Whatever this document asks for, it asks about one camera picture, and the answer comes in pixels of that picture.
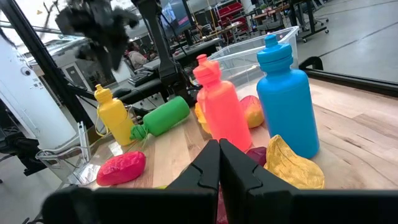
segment clear plastic bin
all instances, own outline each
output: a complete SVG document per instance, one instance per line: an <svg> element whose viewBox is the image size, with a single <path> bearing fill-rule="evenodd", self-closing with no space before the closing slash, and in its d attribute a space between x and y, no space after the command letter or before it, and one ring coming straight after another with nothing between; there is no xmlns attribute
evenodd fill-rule
<svg viewBox="0 0 398 224"><path fill-rule="evenodd" d="M260 37L251 38L249 40L224 47L220 51L214 53L209 60L217 60L220 63L222 80L229 80L234 83L236 88L251 83L253 80L264 76L260 70L257 53L264 49L264 38L267 35L274 34L279 43L290 43L293 50L292 68L299 67L297 56L296 34L299 27L289 27Z"/></svg>

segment red plush toy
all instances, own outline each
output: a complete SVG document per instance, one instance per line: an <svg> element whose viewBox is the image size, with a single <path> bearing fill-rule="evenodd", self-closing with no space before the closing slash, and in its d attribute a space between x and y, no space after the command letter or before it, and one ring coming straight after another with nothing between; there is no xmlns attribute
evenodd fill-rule
<svg viewBox="0 0 398 224"><path fill-rule="evenodd" d="M139 151L112 157L99 168L97 184L108 186L134 180L143 173L145 162L144 153Z"/></svg>

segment plastic container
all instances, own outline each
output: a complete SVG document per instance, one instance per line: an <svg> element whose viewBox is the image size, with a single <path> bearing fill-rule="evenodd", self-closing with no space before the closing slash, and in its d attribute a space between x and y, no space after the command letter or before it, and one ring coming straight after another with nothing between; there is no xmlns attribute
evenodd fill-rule
<svg viewBox="0 0 398 224"><path fill-rule="evenodd" d="M279 43L291 44L294 61L292 68L299 67L296 46L296 34L298 31L299 27L295 26L271 33L276 35ZM253 80L257 81L258 78L264 76L257 62L257 52L264 49L264 38L267 35L224 47L208 57L208 59L217 60L220 63L221 79L232 82L236 88Z"/></svg>
<svg viewBox="0 0 398 224"><path fill-rule="evenodd" d="M110 89L104 89L100 84L95 87L94 96L99 103L97 109L98 117L101 118L121 146L130 144L132 142L130 140L130 131L134 124L128 116L122 101L113 98Z"/></svg>
<svg viewBox="0 0 398 224"><path fill-rule="evenodd" d="M144 124L135 125L131 129L131 139L143 140L147 134L159 136L189 115L189 106L177 96L169 102L145 115Z"/></svg>
<svg viewBox="0 0 398 224"><path fill-rule="evenodd" d="M199 66L193 70L193 74L203 85L197 100L212 137L217 140L225 138L246 152L251 146L251 135L234 85L220 80L221 71L217 61L208 61L204 54L197 59Z"/></svg>
<svg viewBox="0 0 398 224"><path fill-rule="evenodd" d="M309 159L318 152L319 140L307 74L290 68L290 44L278 44L274 35L265 41L257 59L267 76L258 82L257 93L269 135L281 135L297 155Z"/></svg>

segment orange plush toy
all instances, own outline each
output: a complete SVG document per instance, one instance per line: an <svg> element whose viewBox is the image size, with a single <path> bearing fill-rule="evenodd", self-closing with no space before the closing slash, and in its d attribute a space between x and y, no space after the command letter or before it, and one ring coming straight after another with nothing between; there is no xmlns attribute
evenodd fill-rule
<svg viewBox="0 0 398 224"><path fill-rule="evenodd" d="M249 128L260 126L264 122L260 100L255 96L247 96L241 100L244 117L248 122Z"/></svg>

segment pink water bottle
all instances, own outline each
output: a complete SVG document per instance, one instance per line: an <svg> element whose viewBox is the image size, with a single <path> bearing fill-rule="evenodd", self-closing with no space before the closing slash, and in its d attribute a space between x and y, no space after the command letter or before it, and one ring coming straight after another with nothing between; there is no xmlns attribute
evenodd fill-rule
<svg viewBox="0 0 398 224"><path fill-rule="evenodd" d="M217 61L208 61L205 54L197 57L199 66L193 74L203 88L197 100L205 115L214 139L227 139L238 149L246 152L251 145L251 135L234 85L221 81Z"/></svg>

